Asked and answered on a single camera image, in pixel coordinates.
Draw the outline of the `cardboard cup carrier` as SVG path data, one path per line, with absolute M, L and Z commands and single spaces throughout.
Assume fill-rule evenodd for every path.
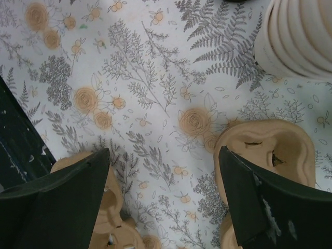
M 133 218 L 123 220 L 120 210 L 123 196 L 112 167 L 109 167 L 105 189 L 96 218 L 89 248 L 144 248 Z
M 301 127 L 281 119 L 244 122 L 224 131 L 215 144 L 215 181 L 227 206 L 218 162 L 222 147 L 265 170 L 315 188 L 315 149 Z M 230 213 L 222 223 L 220 236 L 221 248 L 242 248 L 237 244 Z

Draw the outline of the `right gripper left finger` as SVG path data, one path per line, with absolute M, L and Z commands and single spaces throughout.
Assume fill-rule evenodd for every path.
M 109 149 L 1 192 L 1 248 L 88 248 Z

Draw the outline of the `stack of paper cups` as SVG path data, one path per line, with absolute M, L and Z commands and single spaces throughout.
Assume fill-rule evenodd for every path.
M 254 58 L 268 74 L 331 80 L 331 1 L 271 1 Z

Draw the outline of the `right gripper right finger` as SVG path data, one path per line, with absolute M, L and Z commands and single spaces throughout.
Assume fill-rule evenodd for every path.
M 227 147 L 218 153 L 242 248 L 331 248 L 331 193 L 265 170 Z

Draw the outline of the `floral table mat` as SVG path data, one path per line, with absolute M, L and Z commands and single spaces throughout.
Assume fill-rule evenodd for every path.
M 1 1 L 1 75 L 55 158 L 109 147 L 125 210 L 162 248 L 218 248 L 225 129 L 280 118 L 331 191 L 331 84 L 259 72 L 268 1 Z

